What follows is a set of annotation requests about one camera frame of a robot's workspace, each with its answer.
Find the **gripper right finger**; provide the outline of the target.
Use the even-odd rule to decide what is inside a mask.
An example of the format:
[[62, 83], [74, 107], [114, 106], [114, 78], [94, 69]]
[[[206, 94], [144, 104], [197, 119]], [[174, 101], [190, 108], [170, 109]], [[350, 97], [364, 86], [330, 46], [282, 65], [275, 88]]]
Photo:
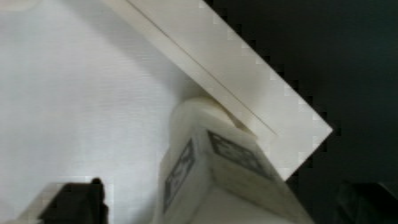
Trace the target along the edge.
[[336, 224], [398, 224], [398, 182], [345, 182], [336, 202]]

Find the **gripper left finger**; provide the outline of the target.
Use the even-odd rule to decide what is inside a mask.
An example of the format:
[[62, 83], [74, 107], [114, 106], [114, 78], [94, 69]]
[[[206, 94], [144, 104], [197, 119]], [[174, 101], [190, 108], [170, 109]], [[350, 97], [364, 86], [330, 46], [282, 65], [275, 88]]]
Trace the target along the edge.
[[21, 212], [16, 224], [108, 224], [101, 179], [50, 183]]

